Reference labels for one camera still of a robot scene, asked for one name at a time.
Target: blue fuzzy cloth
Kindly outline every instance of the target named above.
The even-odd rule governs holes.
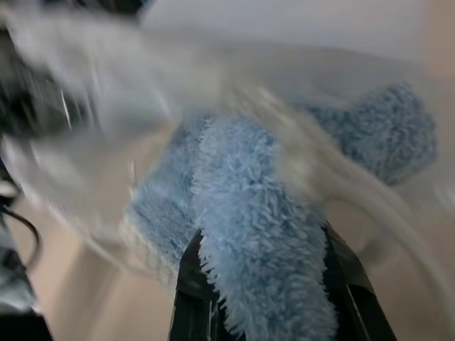
[[[407,84],[344,109],[301,100],[340,150],[387,184],[436,158],[435,127]],[[189,116],[127,210],[174,265],[201,229],[200,257],[227,308],[226,326],[249,341],[334,340],[327,299],[325,217],[294,202],[274,172],[273,135],[239,115]]]

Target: blue towel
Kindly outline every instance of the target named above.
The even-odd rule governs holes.
[[[308,99],[289,105],[313,115],[347,157],[387,184],[436,158],[434,123],[409,85],[343,109]],[[203,268],[225,300],[233,333],[249,341],[333,340],[336,317],[322,284],[325,218],[282,187],[273,135],[241,113],[188,120],[139,187],[129,219],[175,264],[202,229]]]

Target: beige floor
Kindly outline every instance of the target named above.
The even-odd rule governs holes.
[[[354,250],[359,250],[371,232],[377,229],[365,215],[344,204],[330,207],[328,219]],[[455,242],[455,233],[452,233],[452,240]],[[394,247],[391,254],[393,256],[384,264],[364,266],[397,339],[450,340],[439,324],[441,318],[434,296],[427,290],[414,263],[398,247]]]
[[[167,340],[173,297],[156,281],[120,270],[24,200],[15,207],[39,229],[43,253],[30,273],[55,341]],[[9,220],[23,259],[29,232]]]

